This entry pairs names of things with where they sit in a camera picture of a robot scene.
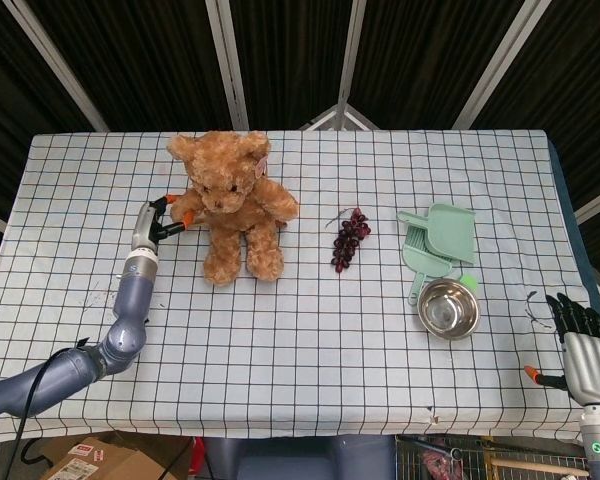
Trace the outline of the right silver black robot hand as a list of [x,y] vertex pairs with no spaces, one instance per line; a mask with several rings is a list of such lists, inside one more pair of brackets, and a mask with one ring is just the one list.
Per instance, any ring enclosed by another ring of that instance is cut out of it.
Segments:
[[524,367],[537,385],[565,391],[579,405],[600,405],[600,314],[563,293],[545,297],[561,344],[564,373],[546,375]]

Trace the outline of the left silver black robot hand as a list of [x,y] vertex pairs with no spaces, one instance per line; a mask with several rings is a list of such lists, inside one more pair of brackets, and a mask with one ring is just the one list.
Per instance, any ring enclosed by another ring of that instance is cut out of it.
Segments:
[[174,204],[179,195],[166,194],[155,201],[147,201],[140,208],[134,227],[131,248],[145,248],[158,252],[159,243],[171,236],[184,232],[193,224],[193,211],[187,211],[181,221],[163,225],[160,222],[167,206]]

